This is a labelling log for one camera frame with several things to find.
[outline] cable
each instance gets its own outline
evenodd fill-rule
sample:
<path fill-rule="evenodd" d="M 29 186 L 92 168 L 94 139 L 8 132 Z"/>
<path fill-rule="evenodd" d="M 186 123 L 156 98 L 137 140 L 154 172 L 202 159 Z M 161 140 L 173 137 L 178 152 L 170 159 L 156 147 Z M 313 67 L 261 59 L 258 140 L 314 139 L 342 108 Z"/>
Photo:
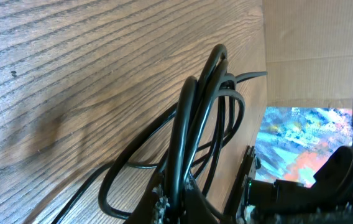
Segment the cable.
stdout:
<path fill-rule="evenodd" d="M 221 149 L 232 139 L 233 135 L 239 129 L 244 116 L 244 99 L 236 91 L 237 83 L 249 80 L 251 78 L 266 75 L 266 72 L 250 72 L 233 76 L 227 73 L 227 52 L 225 46 L 218 44 L 211 52 L 203 71 L 197 80 L 195 77 L 186 79 L 180 94 L 178 103 L 172 105 L 164 111 L 158 118 L 150 123 L 141 133 L 139 133 L 128 146 L 120 153 L 119 157 L 112 162 L 98 168 L 93 172 L 83 185 L 72 196 L 69 202 L 64 206 L 52 223 L 60 223 L 66 214 L 71 210 L 74 204 L 81 198 L 94 180 L 105 170 L 108 172 L 101 184 L 99 190 L 98 202 L 100 209 L 112 217 L 128 219 L 129 212 L 120 211 L 112 208 L 107 202 L 108 192 L 114 179 L 123 168 L 130 166 L 138 169 L 155 168 L 154 174 L 163 173 L 165 176 L 164 192 L 170 202 L 170 213 L 176 215 L 178 211 L 183 210 L 183 204 L 180 203 L 180 194 L 186 179 L 189 176 L 197 178 L 205 170 L 211 158 L 212 162 L 209 168 L 209 174 L 204 184 L 203 196 L 209 211 L 220 220 L 230 220 L 222 213 L 218 212 L 205 199 L 211 183 L 214 178 L 218 158 Z M 229 100 L 229 121 L 226 130 L 226 99 Z M 207 122 L 209 112 L 211 111 L 214 100 L 218 98 L 218 115 L 213 138 L 210 142 L 198 146 L 204 126 Z M 235 103 L 239 105 L 239 112 L 235 121 Z M 167 124 L 172 118 L 173 129 L 170 140 L 170 147 L 166 150 L 161 160 L 157 164 L 138 164 L 128 162 L 131 156 L 160 128 Z M 193 161 L 197 152 L 209 147 L 209 151 Z M 191 168 L 199 166 L 194 175 L 191 174 Z"/>

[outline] colorful painting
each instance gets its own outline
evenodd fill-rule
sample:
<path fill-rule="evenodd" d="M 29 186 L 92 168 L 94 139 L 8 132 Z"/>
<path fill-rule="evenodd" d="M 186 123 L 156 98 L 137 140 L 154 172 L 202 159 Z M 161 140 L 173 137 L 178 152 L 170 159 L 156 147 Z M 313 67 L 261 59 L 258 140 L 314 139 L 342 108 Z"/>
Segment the colorful painting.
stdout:
<path fill-rule="evenodd" d="M 339 146 L 352 144 L 351 122 L 352 110 L 268 107 L 255 143 L 262 160 L 256 179 L 310 187 L 329 156 Z"/>

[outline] black cable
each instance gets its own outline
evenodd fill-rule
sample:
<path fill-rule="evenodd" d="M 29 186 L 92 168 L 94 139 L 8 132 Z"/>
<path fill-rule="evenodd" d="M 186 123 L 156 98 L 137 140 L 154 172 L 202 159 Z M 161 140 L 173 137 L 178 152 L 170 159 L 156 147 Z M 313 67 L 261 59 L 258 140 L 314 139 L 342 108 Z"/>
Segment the black cable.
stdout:
<path fill-rule="evenodd" d="M 77 200 L 106 169 L 109 170 L 101 184 L 98 195 L 99 207 L 107 215 L 128 219 L 131 213 L 112 208 L 107 202 L 109 189 L 124 165 L 139 169 L 156 168 L 154 174 L 163 172 L 165 174 L 165 195 L 168 197 L 170 207 L 172 208 L 171 214 L 175 215 L 177 211 L 183 209 L 180 203 L 180 193 L 183 189 L 181 186 L 185 184 L 188 176 L 192 175 L 190 169 L 201 164 L 194 176 L 194 178 L 197 178 L 205 170 L 210 158 L 213 158 L 208 177 L 204 184 L 203 195 L 205 196 L 213 181 L 221 149 L 235 135 L 244 116 L 244 99 L 236 91 L 236 84 L 267 74 L 266 72 L 250 72 L 235 77 L 227 73 L 227 65 L 226 48 L 222 44 L 219 44 L 211 52 L 199 80 L 197 81 L 195 77 L 189 77 L 185 81 L 179 102 L 167 109 L 139 133 L 114 162 L 108 162 L 92 173 L 57 215 L 53 223 L 60 223 L 62 221 Z M 229 121 L 224 132 L 226 119 L 225 96 L 229 98 Z M 210 142 L 198 147 L 209 112 L 211 111 L 211 106 L 216 98 L 219 98 L 219 103 L 213 138 Z M 234 121 L 235 101 L 239 105 L 236 121 Z M 174 117 L 170 147 L 158 164 L 144 165 L 128 162 L 144 142 Z M 193 161 L 198 151 L 202 151 L 208 147 L 210 147 L 208 153 Z M 206 199 L 205 202 L 215 217 L 220 220 L 229 220 L 228 217 L 225 217 L 212 207 Z"/>

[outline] wooden table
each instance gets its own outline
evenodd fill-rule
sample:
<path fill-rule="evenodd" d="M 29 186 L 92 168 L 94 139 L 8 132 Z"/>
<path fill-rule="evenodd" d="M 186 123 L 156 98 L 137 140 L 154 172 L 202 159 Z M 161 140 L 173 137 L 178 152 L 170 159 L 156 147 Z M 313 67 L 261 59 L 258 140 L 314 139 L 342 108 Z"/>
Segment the wooden table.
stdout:
<path fill-rule="evenodd" d="M 93 169 L 176 102 L 185 78 L 198 77 L 216 44 L 226 45 L 231 73 L 265 70 L 261 6 L 261 0 L 0 0 L 0 223 L 52 221 Z M 238 90 L 244 121 L 222 151 L 208 196 L 220 210 L 267 104 L 265 77 Z M 157 161 L 170 127 L 135 160 Z M 208 124 L 203 141 L 212 129 Z M 110 190 L 111 205 L 132 211 L 150 175 L 125 168 Z M 98 207 L 102 178 L 64 223 L 121 222 Z"/>

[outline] cardboard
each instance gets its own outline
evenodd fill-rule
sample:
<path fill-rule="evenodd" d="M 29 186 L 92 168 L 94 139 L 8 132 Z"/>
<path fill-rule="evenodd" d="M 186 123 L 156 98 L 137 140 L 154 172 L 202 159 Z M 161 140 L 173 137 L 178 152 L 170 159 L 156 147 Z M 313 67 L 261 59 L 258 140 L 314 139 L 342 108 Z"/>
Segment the cardboard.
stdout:
<path fill-rule="evenodd" d="M 264 0 L 269 106 L 351 108 L 353 0 Z"/>

